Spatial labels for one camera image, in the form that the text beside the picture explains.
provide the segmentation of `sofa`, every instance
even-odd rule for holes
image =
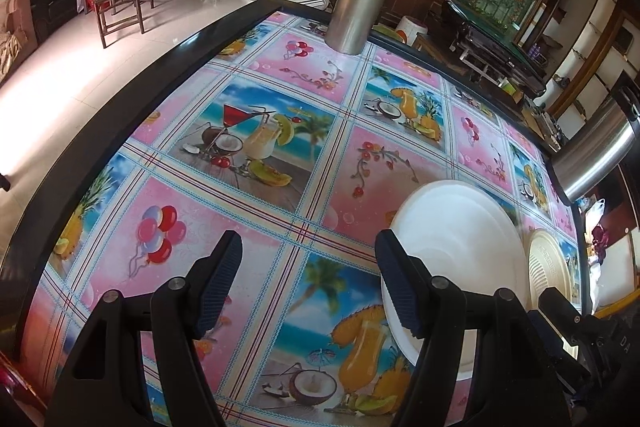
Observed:
[[[38,47],[30,0],[0,4],[0,83]]]

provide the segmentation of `black table edge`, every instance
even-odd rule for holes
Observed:
[[[20,346],[31,301],[53,246],[82,195],[135,129],[178,86],[229,43],[240,38],[275,11],[327,25],[327,12],[285,0],[257,0],[217,20],[168,51],[135,76],[81,129],[63,151],[28,203],[0,266],[0,350],[14,360]],[[416,50],[378,32],[369,41],[436,71],[514,124],[538,147],[540,138],[514,122],[498,103],[475,91],[470,82],[455,78]],[[580,265],[584,242],[580,245]]]

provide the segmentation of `printed palm tree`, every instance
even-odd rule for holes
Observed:
[[[381,70],[380,68],[377,68],[375,66],[371,68],[371,73],[373,73],[374,78],[382,78],[382,80],[384,80],[388,86],[392,84],[392,81],[394,79],[394,76],[391,73],[388,73],[385,70]]]
[[[309,142],[311,143],[311,163],[316,161],[316,144],[320,140],[326,138],[327,133],[332,124],[332,117],[327,114],[316,115],[307,113],[305,118],[302,119],[296,126],[296,134],[307,133],[310,136]]]
[[[295,311],[308,301],[318,290],[326,295],[329,313],[335,315],[340,309],[338,294],[347,289],[347,281],[340,277],[344,266],[330,259],[319,257],[316,261],[308,261],[305,266],[304,279],[308,286],[300,298],[293,303],[289,313]]]

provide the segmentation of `shelf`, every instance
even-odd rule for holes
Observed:
[[[580,60],[586,60],[584,55],[581,54],[578,50],[574,50],[573,48],[571,48],[571,51],[574,52],[577,55],[577,57],[580,58]]]
[[[592,23],[591,21],[587,21],[587,22],[591,25],[591,27],[593,27],[593,31],[596,32],[596,35],[602,35],[602,32],[598,29],[598,27],[594,23]]]

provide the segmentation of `white container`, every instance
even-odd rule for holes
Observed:
[[[413,17],[408,17],[405,15],[400,19],[398,26],[396,26],[396,31],[404,32],[404,34],[406,35],[407,45],[413,46],[418,33],[426,35],[429,29],[418,19],[414,19]]]

